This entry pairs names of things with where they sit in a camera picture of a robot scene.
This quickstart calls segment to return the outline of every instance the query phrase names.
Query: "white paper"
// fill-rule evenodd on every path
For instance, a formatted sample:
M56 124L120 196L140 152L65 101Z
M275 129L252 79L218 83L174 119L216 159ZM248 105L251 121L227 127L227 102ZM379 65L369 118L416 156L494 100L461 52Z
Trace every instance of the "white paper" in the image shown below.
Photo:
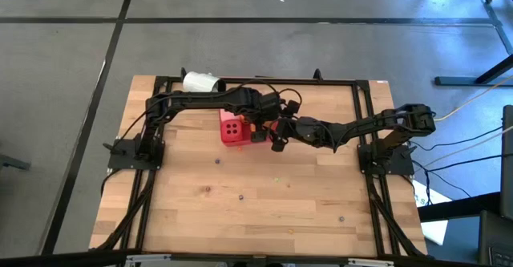
M415 187L415 203L417 204L417 207L425 206L427 204L426 186L420 184L416 180L414 180L413 183ZM434 191L433 189L430 190L430 197L433 204L451 201L451 199ZM424 237L438 245L443 245L443 239L447 230L447 220L421 223L421 226Z

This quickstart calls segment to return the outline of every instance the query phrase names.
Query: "wood grain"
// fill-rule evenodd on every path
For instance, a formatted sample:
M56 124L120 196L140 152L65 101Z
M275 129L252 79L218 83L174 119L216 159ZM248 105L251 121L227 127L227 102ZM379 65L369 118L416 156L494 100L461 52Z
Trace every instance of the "wood grain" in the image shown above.
M143 112L154 81L155 76L134 77L119 134ZM250 87L269 92L264 85ZM301 93L304 102L299 115L338 123L355 120L350 87L274 87L293 87ZM387 82L371 81L370 87L375 112L393 107ZM180 84L173 85L174 90L180 88ZM292 92L282 96L296 98ZM365 111L363 97L362 109ZM275 153L267 143L227 148L220 142L219 126L218 112L203 110L183 111L166 125L164 163L156 177L144 251L376 255L366 185L355 149L357 139L340 147L337 154L294 141L282 153ZM136 124L128 137L141 127L142 123ZM123 218L133 177L134 172L126 170L107 182L91 247L101 244ZM400 177L388 178L394 215L425 252L412 188ZM382 231L390 250L384 221Z

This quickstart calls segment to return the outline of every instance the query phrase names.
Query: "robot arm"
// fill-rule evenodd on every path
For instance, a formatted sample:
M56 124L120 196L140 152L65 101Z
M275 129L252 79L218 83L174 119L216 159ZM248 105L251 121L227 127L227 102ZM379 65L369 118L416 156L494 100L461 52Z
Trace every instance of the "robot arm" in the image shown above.
M156 134L164 124L171 122L183 110L224 109L235 115L243 115L244 119L255 126L255 131L252 133L253 142L264 141L269 136L273 142L272 150L275 152L282 152L289 138L315 148L331 148L336 152L338 147L354 137L380 130L392 130L386 138L377 139L366 145L365 150L359 150L361 164L369 162L382 168L378 173L387 173L390 170L390 158L397 148L411 137L427 136L435 130L433 113L423 104L406 104L351 123L330 123L311 117L297 118L294 114L298 113L299 107L299 103L292 100L286 102L275 91L262 95L249 87L235 87L216 93L183 91L160 93L146 101L146 118L142 131L133 140L124 140L131 142L123 142L123 144L115 142L114 146L119 145L120 148L125 149L109 147L111 154L118 158L126 157L128 154L135 160L154 161L153 165L160 166L164 142ZM125 166L135 166L135 164L130 163Z

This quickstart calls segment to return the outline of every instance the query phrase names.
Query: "red cube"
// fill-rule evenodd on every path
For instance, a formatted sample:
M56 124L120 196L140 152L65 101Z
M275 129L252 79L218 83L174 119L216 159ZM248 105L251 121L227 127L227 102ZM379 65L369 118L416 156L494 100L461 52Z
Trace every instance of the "red cube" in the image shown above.
M223 143L238 142L242 139L242 122L239 119L229 119L221 122L221 141Z

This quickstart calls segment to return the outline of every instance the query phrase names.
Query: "floor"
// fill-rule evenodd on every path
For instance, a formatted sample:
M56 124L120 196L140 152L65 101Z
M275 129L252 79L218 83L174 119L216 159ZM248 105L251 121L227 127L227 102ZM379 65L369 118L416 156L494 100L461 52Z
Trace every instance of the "floor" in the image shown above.
M123 0L0 0L0 18L118 18L122 4ZM495 0L492 6L513 40L513 2ZM480 0L131 0L126 16L488 18ZM38 252L113 32L114 23L0 23L0 153L32 163L28 172L0 172L0 257ZM125 24L93 114L56 252L87 249L108 159L101 144L115 137L133 75L178 75L186 67L220 76L310 78L320 68L327 79L389 80L397 107L425 103L444 115L483 89L436 87L435 76L480 75L506 56L490 25ZM512 97L510 88L495 89L439 123L432 136L416 141L431 146L496 128L502 107L512 103ZM455 149L416 151L414 158L427 163ZM497 138L440 165L499 153ZM440 174L478 195L499 190L499 165L499 160L489 160ZM421 172L416 178L425 182ZM432 178L431 185L450 198L465 197L438 178ZM455 235L461 229L469 236L464 245ZM430 254L473 261L475 234L475 219L451 221L446 244L428 243Z

